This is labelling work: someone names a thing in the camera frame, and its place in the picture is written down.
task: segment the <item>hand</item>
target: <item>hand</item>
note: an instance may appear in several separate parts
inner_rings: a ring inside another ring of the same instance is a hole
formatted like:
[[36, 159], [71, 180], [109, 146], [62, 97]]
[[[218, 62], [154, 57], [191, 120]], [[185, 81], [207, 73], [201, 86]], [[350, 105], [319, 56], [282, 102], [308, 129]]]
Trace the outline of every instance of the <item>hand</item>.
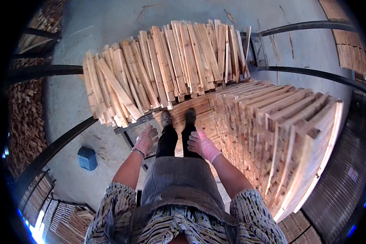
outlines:
[[213, 160], [218, 155], [222, 154], [202, 129], [192, 131], [188, 138], [187, 149], [199, 154], [202, 158], [209, 160], [210, 163], [213, 163]]
[[153, 125], [147, 124], [143, 132], [137, 137], [137, 141], [132, 149], [142, 155], [143, 158], [152, 149], [155, 142], [159, 140], [157, 136], [157, 129]]

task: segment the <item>blue box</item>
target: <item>blue box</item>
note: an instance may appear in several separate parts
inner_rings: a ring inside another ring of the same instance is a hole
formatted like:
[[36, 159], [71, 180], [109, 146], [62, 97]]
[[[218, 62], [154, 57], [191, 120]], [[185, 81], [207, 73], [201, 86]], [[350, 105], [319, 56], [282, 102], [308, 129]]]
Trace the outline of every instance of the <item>blue box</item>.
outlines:
[[88, 171], [96, 169], [98, 162], [96, 161], [96, 153], [92, 149], [80, 148], [77, 152], [77, 158], [79, 159], [80, 167]]

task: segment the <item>shoe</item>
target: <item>shoe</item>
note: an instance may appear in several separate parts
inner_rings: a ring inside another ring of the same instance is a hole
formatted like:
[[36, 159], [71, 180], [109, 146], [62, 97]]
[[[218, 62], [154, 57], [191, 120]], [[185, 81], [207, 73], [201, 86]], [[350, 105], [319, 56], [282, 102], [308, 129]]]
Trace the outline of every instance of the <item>shoe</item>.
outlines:
[[168, 110], [161, 112], [161, 126], [166, 128], [168, 125], [172, 125], [172, 116]]
[[186, 124], [195, 124], [195, 120], [197, 119], [197, 113], [195, 112], [195, 109], [189, 108], [184, 114], [184, 119]]

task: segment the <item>concrete floor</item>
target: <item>concrete floor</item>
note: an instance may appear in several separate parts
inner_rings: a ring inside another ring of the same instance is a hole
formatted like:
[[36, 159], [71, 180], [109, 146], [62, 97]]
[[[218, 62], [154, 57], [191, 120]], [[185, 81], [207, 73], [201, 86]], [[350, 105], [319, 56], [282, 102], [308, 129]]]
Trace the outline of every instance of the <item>concrete floor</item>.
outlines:
[[[232, 15], [234, 28], [239, 31], [246, 31], [248, 25], [252, 26], [252, 32], [260, 32], [289, 23], [326, 19], [318, 0], [280, 0], [277, 3], [272, 0], [71, 0], [67, 1], [64, 8], [63, 38], [55, 48], [53, 63], [82, 65], [88, 49], [100, 52], [105, 44], [137, 36], [141, 30], [149, 30], [153, 25], [162, 26], [171, 20], [205, 23], [207, 19], [220, 19], [223, 23], [232, 24], [225, 10]], [[269, 37], [264, 38], [269, 64], [272, 66], [311, 68], [351, 77], [350, 70], [339, 66], [331, 30], [298, 30], [276, 34], [274, 39], [279, 60]], [[252, 72], [251, 76], [278, 83], [277, 72]], [[344, 114], [348, 111], [352, 90], [345, 85], [293, 73], [279, 73], [279, 84], [329, 92], [345, 102]], [[84, 83], [76, 75], [50, 77], [46, 85], [44, 109], [47, 117], [46, 137], [51, 143], [91, 116]], [[158, 126], [155, 120], [150, 123]], [[129, 135], [134, 140], [140, 131], [138, 127], [130, 131]], [[77, 151], [81, 146], [96, 151], [99, 164], [96, 170], [88, 172], [79, 167]], [[88, 203], [98, 209], [108, 183], [129, 153], [124, 139], [121, 135], [115, 135], [112, 127], [93, 124], [66, 145], [46, 166], [57, 179], [55, 196], [66, 201]], [[143, 186], [145, 174], [141, 169], [138, 189]], [[218, 185], [224, 202], [230, 202], [222, 185]]]

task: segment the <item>patterned shirt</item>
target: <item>patterned shirt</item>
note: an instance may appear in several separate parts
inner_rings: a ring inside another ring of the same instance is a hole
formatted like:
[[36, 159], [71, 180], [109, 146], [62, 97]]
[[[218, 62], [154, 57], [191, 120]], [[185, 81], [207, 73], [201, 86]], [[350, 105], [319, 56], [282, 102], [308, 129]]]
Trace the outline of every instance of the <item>patterned shirt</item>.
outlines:
[[[117, 200], [115, 230], [127, 226], [132, 211], [136, 208], [135, 197], [136, 192], [131, 187], [110, 183], [99, 210], [88, 227], [84, 243], [109, 242], [104, 236], [104, 229], [113, 198]], [[257, 190], [247, 189], [238, 193], [231, 202], [230, 213], [240, 221], [238, 230], [241, 244], [287, 243]], [[138, 243], [166, 244], [180, 233], [186, 235], [189, 243], [229, 243], [225, 228], [216, 218], [182, 205], [158, 208], [139, 235]]]

